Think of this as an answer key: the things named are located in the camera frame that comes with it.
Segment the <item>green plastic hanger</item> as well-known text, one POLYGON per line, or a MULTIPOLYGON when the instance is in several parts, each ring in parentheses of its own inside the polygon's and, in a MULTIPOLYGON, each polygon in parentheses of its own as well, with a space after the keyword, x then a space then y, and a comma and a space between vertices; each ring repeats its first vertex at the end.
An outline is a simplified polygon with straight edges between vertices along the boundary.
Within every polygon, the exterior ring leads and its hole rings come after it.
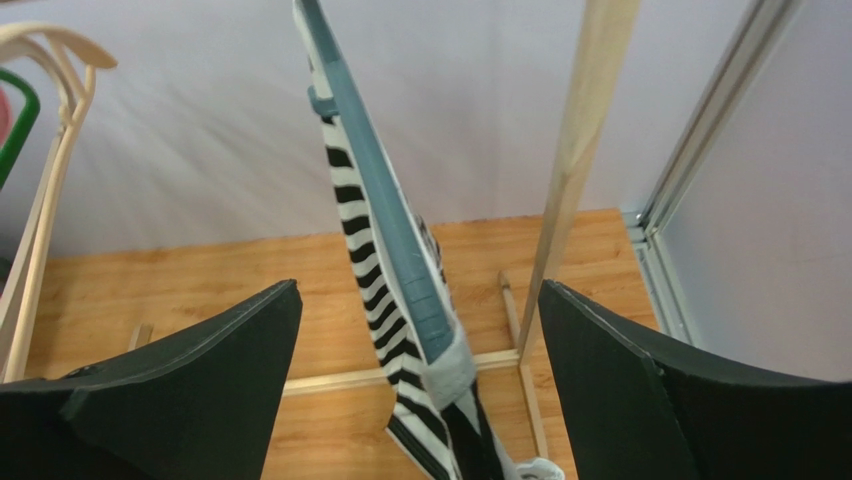
POLYGON ((1 187, 4 187, 39 116, 41 102, 34 88, 26 80, 6 68, 1 69, 1 82, 17 89, 24 98, 23 107, 19 114, 14 116, 10 135, 1 144, 1 187))

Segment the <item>light wooden hanger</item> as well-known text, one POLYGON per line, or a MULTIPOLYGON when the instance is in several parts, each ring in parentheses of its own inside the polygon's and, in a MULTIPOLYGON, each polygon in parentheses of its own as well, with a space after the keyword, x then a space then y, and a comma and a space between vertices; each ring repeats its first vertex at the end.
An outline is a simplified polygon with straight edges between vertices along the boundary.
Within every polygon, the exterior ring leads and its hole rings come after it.
POLYGON ((99 70, 116 58, 69 28, 27 21, 1 27, 1 61, 28 57, 51 78, 59 97, 57 133, 1 296, 1 381, 23 378, 55 217, 70 160, 95 97, 99 70))

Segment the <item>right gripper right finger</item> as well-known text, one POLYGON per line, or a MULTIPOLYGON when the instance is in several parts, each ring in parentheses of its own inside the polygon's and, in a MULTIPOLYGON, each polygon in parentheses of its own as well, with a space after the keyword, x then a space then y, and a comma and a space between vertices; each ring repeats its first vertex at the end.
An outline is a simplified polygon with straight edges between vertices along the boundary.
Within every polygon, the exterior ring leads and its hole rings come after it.
POLYGON ((750 366, 547 280, 538 307, 582 479, 847 479, 851 385, 750 366))

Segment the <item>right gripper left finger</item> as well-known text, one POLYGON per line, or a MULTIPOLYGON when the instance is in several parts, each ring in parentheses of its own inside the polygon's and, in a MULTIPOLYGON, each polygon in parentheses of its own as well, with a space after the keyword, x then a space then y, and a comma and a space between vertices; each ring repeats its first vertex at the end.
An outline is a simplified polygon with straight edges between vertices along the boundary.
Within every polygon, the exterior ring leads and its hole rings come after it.
POLYGON ((133 351, 1 388, 5 479, 258 479, 298 337, 295 280, 133 351))

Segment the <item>teal plastic hanger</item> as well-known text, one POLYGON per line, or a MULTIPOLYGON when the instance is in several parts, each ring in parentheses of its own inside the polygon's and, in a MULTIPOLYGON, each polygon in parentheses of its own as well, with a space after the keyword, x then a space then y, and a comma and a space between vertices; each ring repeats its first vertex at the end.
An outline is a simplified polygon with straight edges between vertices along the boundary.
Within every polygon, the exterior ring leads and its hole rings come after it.
POLYGON ((438 270, 428 259, 391 162, 320 4, 295 1, 293 8, 294 19, 306 36, 312 65, 329 84, 330 92, 319 96, 321 106, 333 107, 340 116, 423 356, 433 364, 454 339, 450 309, 439 293, 438 270))

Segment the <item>pink plastic hanger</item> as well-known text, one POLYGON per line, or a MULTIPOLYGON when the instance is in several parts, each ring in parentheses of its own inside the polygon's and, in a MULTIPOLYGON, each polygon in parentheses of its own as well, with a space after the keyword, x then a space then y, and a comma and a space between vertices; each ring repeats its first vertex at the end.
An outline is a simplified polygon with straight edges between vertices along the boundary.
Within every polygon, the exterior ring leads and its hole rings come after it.
POLYGON ((0 143, 3 144, 12 129, 14 123, 14 114, 10 106, 9 98, 6 92, 0 90, 0 143))

